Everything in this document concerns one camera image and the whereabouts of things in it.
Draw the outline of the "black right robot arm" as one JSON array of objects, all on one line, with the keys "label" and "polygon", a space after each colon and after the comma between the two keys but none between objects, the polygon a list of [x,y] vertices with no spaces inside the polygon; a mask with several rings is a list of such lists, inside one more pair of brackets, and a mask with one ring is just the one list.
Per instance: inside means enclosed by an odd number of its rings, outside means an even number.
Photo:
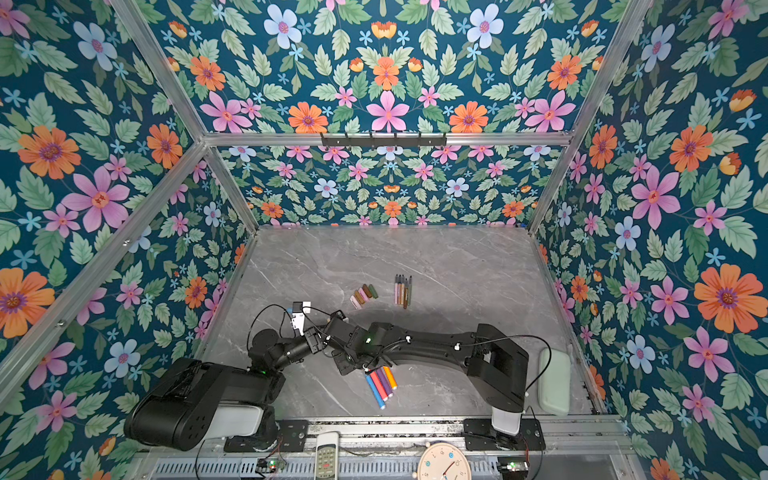
[{"label": "black right robot arm", "polygon": [[473,332],[429,333],[386,322],[363,328],[334,315],[320,338],[332,348],[342,375],[410,364],[460,371],[490,405],[492,429],[521,435],[529,354],[491,324],[481,323]]}]

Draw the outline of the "orange highlighter pen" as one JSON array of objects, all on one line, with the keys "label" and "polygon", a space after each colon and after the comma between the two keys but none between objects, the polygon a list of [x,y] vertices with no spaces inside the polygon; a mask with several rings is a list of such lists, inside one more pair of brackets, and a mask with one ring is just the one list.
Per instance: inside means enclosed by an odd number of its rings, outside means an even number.
[{"label": "orange highlighter pen", "polygon": [[383,367],[384,374],[387,378],[387,381],[391,387],[392,390],[396,390],[398,388],[398,384],[395,380],[395,377],[391,371],[391,369],[387,366]]}]

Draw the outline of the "right small circuit board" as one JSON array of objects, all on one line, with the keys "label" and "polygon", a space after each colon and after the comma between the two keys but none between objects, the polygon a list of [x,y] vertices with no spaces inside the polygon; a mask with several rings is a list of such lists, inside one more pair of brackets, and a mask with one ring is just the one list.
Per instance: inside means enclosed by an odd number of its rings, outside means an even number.
[{"label": "right small circuit board", "polygon": [[499,457],[497,470],[502,480],[526,480],[530,472],[530,464],[524,459]]}]

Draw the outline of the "black hook rail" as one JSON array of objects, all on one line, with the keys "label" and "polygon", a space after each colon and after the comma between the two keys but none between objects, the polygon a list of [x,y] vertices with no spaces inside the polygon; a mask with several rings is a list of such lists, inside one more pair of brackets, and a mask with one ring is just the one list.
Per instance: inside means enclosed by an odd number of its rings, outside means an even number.
[{"label": "black hook rail", "polygon": [[321,134],[321,145],[324,147],[443,147],[448,145],[446,135],[422,133],[393,133],[393,134]]}]

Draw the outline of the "small circuit board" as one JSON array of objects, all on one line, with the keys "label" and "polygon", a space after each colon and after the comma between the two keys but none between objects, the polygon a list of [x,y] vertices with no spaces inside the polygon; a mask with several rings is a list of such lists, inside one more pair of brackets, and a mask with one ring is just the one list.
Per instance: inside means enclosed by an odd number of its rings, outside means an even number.
[{"label": "small circuit board", "polygon": [[526,480],[530,472],[530,464],[524,459],[499,457],[497,470],[502,480]]},{"label": "small circuit board", "polygon": [[282,459],[258,459],[256,462],[257,472],[264,475],[276,475],[284,471],[287,463]]}]

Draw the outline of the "pink marker pen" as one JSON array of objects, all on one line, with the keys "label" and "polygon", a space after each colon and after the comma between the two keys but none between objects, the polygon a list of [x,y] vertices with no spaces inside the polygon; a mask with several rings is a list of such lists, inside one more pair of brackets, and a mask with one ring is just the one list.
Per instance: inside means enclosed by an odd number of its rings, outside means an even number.
[{"label": "pink marker pen", "polygon": [[374,384],[374,387],[375,387],[377,393],[379,394],[380,398],[383,401],[387,401],[389,399],[389,393],[385,389],[384,384],[380,380],[378,374],[376,372],[372,371],[372,372],[370,372],[368,374],[368,377],[372,380],[372,382]]}]

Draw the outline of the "brown pen tan cap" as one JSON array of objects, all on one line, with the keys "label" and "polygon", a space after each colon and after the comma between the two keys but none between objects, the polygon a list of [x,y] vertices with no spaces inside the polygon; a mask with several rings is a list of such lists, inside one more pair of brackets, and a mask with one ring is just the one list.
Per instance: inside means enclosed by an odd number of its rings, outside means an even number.
[{"label": "brown pen tan cap", "polygon": [[409,288],[410,288],[410,279],[407,276],[404,276],[401,281],[401,299],[400,304],[403,309],[406,309],[408,307],[409,302]]}]

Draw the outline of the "white remote control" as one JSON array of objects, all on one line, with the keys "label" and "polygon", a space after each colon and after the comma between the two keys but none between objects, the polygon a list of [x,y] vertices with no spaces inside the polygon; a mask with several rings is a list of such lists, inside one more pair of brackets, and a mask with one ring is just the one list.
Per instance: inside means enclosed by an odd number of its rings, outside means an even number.
[{"label": "white remote control", "polygon": [[315,480],[339,479],[340,434],[336,431],[325,432],[316,437]]}]

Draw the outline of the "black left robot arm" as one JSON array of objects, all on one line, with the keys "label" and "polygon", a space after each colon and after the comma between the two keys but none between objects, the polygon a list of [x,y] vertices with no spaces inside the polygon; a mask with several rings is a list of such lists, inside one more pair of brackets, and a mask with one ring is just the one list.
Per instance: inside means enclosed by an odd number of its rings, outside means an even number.
[{"label": "black left robot arm", "polygon": [[248,368],[179,359],[133,408],[124,434],[143,445],[178,451],[232,437],[249,438],[257,449],[271,448],[279,436],[273,402],[285,384],[285,368],[324,348],[318,327],[290,338],[264,329],[250,340]]}]

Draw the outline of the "round pink clock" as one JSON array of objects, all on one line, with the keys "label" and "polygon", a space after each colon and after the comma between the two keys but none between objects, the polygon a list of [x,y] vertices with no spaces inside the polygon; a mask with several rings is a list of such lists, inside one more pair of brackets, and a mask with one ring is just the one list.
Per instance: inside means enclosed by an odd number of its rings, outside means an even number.
[{"label": "round pink clock", "polygon": [[465,454],[449,443],[434,443],[419,458],[414,479],[471,480],[472,472]]}]

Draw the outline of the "purple marker pen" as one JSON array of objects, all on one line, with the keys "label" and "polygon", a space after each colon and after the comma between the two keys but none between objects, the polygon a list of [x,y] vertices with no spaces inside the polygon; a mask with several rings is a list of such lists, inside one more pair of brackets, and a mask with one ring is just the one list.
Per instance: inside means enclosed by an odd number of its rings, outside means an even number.
[{"label": "purple marker pen", "polygon": [[379,382],[381,383],[381,385],[383,387],[383,390],[387,394],[387,398],[392,398],[393,395],[394,395],[393,388],[392,388],[392,385],[391,385],[391,383],[389,381],[389,378],[386,375],[385,370],[383,368],[377,369],[376,370],[376,375],[377,375],[377,378],[379,379]]}]

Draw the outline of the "blue marker pen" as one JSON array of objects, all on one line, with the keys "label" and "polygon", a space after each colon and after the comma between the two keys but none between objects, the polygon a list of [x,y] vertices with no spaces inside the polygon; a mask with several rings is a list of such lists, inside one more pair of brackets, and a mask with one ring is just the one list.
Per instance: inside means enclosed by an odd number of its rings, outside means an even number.
[{"label": "blue marker pen", "polygon": [[376,383],[374,382],[373,378],[370,375],[368,375],[368,374],[366,374],[364,376],[364,378],[366,380],[366,383],[367,383],[368,387],[370,388],[370,390],[371,390],[371,392],[373,394],[373,397],[374,397],[374,399],[375,399],[375,401],[376,401],[376,403],[378,405],[378,408],[381,409],[381,410],[384,410],[386,408],[385,400],[382,397],[382,395],[380,394],[379,389],[377,388]]}]

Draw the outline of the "left small circuit board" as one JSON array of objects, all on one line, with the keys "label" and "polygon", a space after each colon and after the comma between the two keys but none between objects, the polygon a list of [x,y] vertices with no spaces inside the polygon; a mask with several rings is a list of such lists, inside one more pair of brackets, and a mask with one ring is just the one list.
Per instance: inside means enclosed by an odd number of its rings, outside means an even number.
[{"label": "left small circuit board", "polygon": [[264,475],[276,475],[284,471],[287,463],[282,459],[258,459],[256,462],[257,472]]}]

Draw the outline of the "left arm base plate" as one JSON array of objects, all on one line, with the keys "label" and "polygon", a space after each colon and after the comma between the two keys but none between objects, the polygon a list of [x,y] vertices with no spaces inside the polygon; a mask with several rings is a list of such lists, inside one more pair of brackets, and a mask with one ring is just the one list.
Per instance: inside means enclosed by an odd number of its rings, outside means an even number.
[{"label": "left arm base plate", "polygon": [[267,420],[249,436],[233,436],[225,441],[227,453],[297,453],[304,450],[308,438],[306,420]]}]

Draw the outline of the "pale green adapter box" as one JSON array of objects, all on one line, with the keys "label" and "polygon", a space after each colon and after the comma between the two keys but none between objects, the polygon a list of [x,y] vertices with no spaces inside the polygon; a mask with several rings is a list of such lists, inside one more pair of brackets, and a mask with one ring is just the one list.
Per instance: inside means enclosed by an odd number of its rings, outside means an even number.
[{"label": "pale green adapter box", "polygon": [[545,348],[540,353],[540,374],[535,386],[540,408],[567,416],[570,411],[571,359],[566,352]]}]

